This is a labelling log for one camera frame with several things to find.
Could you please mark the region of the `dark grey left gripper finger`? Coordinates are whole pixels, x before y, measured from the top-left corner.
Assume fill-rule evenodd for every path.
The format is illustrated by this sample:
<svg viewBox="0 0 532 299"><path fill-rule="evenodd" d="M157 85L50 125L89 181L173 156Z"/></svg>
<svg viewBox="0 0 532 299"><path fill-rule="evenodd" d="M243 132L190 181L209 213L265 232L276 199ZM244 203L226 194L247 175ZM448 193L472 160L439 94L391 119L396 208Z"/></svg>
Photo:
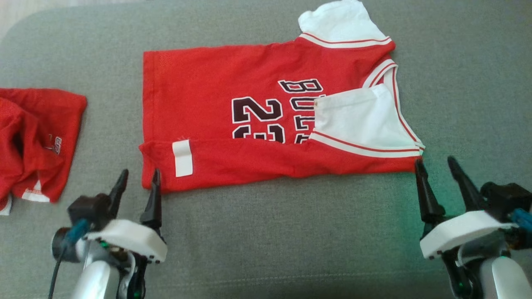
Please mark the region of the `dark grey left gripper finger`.
<svg viewBox="0 0 532 299"><path fill-rule="evenodd" d="M120 176L118 177L117 182L109 193L111 204L108 209L108 212L112 219L115 219L118 214L118 209L120 208L121 203L121 197L127 188L128 176L129 170L123 169Z"/></svg>
<svg viewBox="0 0 532 299"><path fill-rule="evenodd" d="M154 231L160 231L162 226L161 174L158 169L154 171L148 203L139 221Z"/></svg>

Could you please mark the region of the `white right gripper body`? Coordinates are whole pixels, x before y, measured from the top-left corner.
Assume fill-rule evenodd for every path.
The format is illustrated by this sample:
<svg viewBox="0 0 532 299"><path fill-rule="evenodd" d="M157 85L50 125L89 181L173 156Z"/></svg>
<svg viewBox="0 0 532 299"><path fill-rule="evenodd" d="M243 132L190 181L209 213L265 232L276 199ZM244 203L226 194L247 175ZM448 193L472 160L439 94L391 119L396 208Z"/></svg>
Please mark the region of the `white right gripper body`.
<svg viewBox="0 0 532 299"><path fill-rule="evenodd" d="M420 248L423 257L431 259L499 229L515 227L515 223L501 223L486 211L469 211L437 225L422 237Z"/></svg>

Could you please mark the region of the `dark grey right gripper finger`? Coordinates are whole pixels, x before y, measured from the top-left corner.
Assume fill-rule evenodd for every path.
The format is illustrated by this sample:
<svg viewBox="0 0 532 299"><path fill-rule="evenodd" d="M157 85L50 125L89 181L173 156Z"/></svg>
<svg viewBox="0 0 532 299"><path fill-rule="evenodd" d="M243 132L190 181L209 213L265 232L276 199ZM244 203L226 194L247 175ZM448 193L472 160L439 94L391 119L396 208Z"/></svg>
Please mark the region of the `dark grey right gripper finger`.
<svg viewBox="0 0 532 299"><path fill-rule="evenodd" d="M458 161L453 156L448 156L447 164L452 177L460 189L465 210L467 212L484 210L486 208L484 197L479 193L479 190L464 172Z"/></svg>
<svg viewBox="0 0 532 299"><path fill-rule="evenodd" d="M426 225L435 227L444 220L446 211L434 195L422 159L415 162L415 175L421 220Z"/></svg>

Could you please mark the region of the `red basketball shorts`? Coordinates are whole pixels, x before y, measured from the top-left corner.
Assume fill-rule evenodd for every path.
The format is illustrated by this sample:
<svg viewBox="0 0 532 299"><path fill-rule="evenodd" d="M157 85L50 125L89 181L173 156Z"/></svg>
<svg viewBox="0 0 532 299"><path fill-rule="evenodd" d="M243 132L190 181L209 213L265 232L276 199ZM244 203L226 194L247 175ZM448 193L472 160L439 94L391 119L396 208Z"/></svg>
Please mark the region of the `red basketball shorts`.
<svg viewBox="0 0 532 299"><path fill-rule="evenodd" d="M68 182L87 98L49 88L0 88L0 216L14 198L55 203Z"/></svg>

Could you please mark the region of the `red basketball jersey white sleeves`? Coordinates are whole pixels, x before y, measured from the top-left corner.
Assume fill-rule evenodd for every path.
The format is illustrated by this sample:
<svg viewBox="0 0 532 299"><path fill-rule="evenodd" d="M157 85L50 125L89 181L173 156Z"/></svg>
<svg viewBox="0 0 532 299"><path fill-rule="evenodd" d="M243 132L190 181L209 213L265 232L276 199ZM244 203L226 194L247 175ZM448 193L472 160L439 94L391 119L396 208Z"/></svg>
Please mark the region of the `red basketball jersey white sleeves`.
<svg viewBox="0 0 532 299"><path fill-rule="evenodd" d="M287 42L144 53L145 189L156 170L164 193L414 171L424 144L401 113L395 42L359 0L298 25Z"/></svg>

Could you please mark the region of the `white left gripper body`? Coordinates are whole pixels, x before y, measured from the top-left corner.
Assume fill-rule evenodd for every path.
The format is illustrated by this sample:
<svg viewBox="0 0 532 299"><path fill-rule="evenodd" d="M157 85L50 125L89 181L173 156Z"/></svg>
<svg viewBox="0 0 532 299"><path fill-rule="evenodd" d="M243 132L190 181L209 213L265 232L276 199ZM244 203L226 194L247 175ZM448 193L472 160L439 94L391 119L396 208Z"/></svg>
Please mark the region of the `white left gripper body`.
<svg viewBox="0 0 532 299"><path fill-rule="evenodd" d="M107 244L118 246L155 263L164 262L168 247L154 229L126 219L111 220L100 231L85 235L88 242L102 240Z"/></svg>

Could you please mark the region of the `large grey sofa chaise cushion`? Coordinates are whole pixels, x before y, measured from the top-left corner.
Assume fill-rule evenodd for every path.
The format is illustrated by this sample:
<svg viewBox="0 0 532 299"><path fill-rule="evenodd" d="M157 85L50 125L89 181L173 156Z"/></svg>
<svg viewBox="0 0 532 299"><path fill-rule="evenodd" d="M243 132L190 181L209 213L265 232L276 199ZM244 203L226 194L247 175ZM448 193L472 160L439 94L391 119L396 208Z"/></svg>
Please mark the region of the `large grey sofa chaise cushion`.
<svg viewBox="0 0 532 299"><path fill-rule="evenodd" d="M401 111L448 214L463 212L447 157L477 186L532 191L532 0L362 0L397 47ZM0 299L47 299L51 239L68 205L129 169L118 216L137 221L143 53L269 44L300 34L327 0L152 0L41 11L0 42L0 87L87 97L58 204L17 200L0 216ZM422 256L413 174L279 178L169 194L168 256L145 299L450 299L445 267Z"/></svg>

